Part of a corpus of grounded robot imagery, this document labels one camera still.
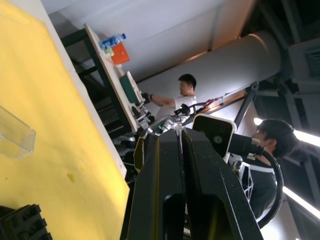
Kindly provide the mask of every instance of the yellow table surface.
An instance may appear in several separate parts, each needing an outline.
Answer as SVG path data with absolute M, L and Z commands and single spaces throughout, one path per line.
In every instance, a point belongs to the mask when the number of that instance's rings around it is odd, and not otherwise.
M 34 153 L 0 153 L 0 205 L 39 204 L 54 240 L 118 240 L 129 188 L 45 25 L 0 1 L 0 105 L 36 131 Z

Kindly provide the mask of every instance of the fluorescent light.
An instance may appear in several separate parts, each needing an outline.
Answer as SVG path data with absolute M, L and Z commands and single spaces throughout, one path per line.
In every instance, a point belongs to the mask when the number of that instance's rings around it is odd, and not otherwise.
M 310 213 L 315 215 L 318 219 L 320 219 L 320 211 L 316 209 L 315 207 L 311 206 L 309 203 L 307 203 L 305 200 L 303 200 L 301 197 L 299 197 L 297 194 L 295 194 L 293 191 L 288 189 L 286 186 L 283 187 L 283 192 L 287 194 L 290 198 L 295 200 L 298 204 L 300 204 L 302 207 L 307 209 Z
M 255 118 L 253 119 L 253 121 L 254 121 L 254 124 L 255 124 L 255 125 L 260 125 L 263 120 L 260 119 L 260 118 L 255 117 Z
M 255 125 L 260 125 L 263 122 L 262 119 L 257 117 L 255 117 L 253 121 Z M 294 130 L 293 133 L 300 141 L 320 147 L 320 137 L 297 130 Z

